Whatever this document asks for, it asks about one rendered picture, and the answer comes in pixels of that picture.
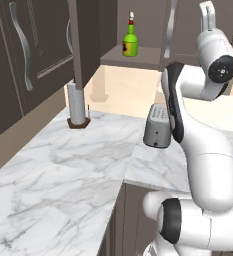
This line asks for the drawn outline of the dark brown base cabinet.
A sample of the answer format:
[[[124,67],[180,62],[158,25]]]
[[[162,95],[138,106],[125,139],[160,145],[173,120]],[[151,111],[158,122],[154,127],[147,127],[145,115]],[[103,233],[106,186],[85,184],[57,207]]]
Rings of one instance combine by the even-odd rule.
[[[142,256],[154,239],[156,224],[143,211],[148,192],[176,191],[163,187],[123,183],[113,207],[97,256]]]

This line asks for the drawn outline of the open dark brown cabinet door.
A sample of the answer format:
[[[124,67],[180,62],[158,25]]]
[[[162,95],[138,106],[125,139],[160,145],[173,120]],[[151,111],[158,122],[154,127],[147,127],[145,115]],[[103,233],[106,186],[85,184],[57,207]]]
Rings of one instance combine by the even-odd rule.
[[[98,0],[67,0],[69,5],[74,75],[83,89],[100,65]]]

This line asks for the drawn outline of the green glass bottle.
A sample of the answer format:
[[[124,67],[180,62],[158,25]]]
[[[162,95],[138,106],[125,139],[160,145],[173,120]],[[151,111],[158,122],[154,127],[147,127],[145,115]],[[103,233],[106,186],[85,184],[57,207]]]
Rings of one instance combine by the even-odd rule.
[[[135,57],[138,55],[138,38],[134,31],[134,13],[129,13],[127,33],[123,39],[122,55]]]

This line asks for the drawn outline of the dark brown wall cabinet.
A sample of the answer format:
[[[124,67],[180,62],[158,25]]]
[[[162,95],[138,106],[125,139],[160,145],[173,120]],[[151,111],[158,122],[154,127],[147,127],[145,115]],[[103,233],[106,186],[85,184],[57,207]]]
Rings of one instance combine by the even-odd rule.
[[[117,0],[117,43],[101,57],[103,65],[158,70],[167,0]],[[138,55],[122,55],[129,12],[134,12]]]

